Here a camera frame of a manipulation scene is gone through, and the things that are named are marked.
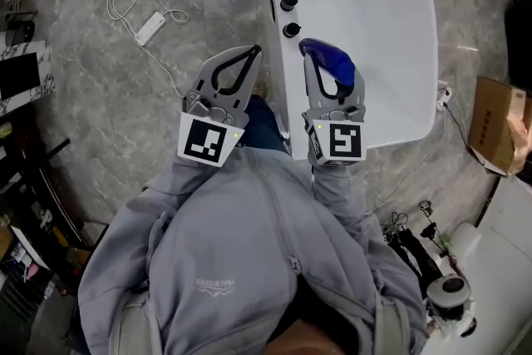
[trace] cardboard box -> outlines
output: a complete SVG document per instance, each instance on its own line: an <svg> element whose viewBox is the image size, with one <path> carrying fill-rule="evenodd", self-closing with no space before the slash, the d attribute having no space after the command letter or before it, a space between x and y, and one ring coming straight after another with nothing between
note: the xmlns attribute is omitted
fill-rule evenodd
<svg viewBox="0 0 532 355"><path fill-rule="evenodd" d="M7 254L12 242L13 236L9 228L0 227L0 260Z"/></svg>
<svg viewBox="0 0 532 355"><path fill-rule="evenodd" d="M532 149L532 99L505 83L478 77L469 145L486 169L519 173Z"/></svg>

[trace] hoodie zipper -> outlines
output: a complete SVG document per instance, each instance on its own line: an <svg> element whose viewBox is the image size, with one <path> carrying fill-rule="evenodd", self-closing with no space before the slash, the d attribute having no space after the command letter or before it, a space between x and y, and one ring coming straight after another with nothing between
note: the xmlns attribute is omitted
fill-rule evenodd
<svg viewBox="0 0 532 355"><path fill-rule="evenodd" d="M256 171L256 175L264 183L264 188L266 189L267 194L272 200L273 208L271 207L271 205L269 205L268 209L270 210L270 212L272 212L271 216L275 223L275 234L277 235L277 240L279 242L281 251L283 252L283 256L288 261L288 265L290 266L290 269L296 275L300 275L301 264L299 263L298 256L295 254L295 248L293 247L292 240L290 239L290 236L288 235L287 226L284 221L284 216L281 213L281 209L280 209L281 204L279 202L278 196L273 190L273 185L270 179L261 171L261 169L259 169L259 164L257 162L257 158L255 157L255 154L251 150L246 150L246 154L248 155L248 157L252 158L252 160L249 163L251 164L254 171ZM295 285L295 280L290 279L291 290L294 285Z"/></svg>

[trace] blue object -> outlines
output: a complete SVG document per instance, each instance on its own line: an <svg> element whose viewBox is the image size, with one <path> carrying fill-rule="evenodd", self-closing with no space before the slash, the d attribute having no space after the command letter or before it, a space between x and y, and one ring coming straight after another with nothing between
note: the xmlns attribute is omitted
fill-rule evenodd
<svg viewBox="0 0 532 355"><path fill-rule="evenodd" d="M299 51L303 56L310 54L314 62L343 85L355 84L355 64L342 49L318 39L306 38L299 42Z"/></svg>
<svg viewBox="0 0 532 355"><path fill-rule="evenodd" d="M249 98L246 113L249 116L249 122L240 139L241 146L277 150L288 154L277 127L275 115L263 98L252 95Z"/></svg>

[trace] gray hoodie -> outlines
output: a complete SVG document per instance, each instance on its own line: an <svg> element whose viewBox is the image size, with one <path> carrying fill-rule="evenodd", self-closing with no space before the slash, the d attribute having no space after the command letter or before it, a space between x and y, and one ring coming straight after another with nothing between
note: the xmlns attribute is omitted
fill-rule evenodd
<svg viewBox="0 0 532 355"><path fill-rule="evenodd" d="M86 268L79 305L91 352L109 352L124 294L149 279L165 354L261 353L302 274L352 325L358 353L385 352L394 327L401 344L387 351L419 353L416 276L363 213L356 168L314 166L311 182L280 151L238 148L221 169L175 156L120 210ZM377 326L382 305L396 325Z"/></svg>

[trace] hoodie sleeve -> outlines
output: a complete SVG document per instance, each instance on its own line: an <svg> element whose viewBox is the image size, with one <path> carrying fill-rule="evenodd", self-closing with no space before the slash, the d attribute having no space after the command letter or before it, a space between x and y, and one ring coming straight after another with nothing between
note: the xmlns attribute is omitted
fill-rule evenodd
<svg viewBox="0 0 532 355"><path fill-rule="evenodd" d="M143 192L122 207L81 279L81 325L92 355L107 354L114 312L125 291L147 279L154 234L217 168L173 155Z"/></svg>
<svg viewBox="0 0 532 355"><path fill-rule="evenodd" d="M406 308L410 323L410 354L418 354L426 342L426 312L416 275L384 242L374 214L364 214L362 191L352 176L359 165L314 167L314 195L334 213L346 231L362 246L381 295Z"/></svg>

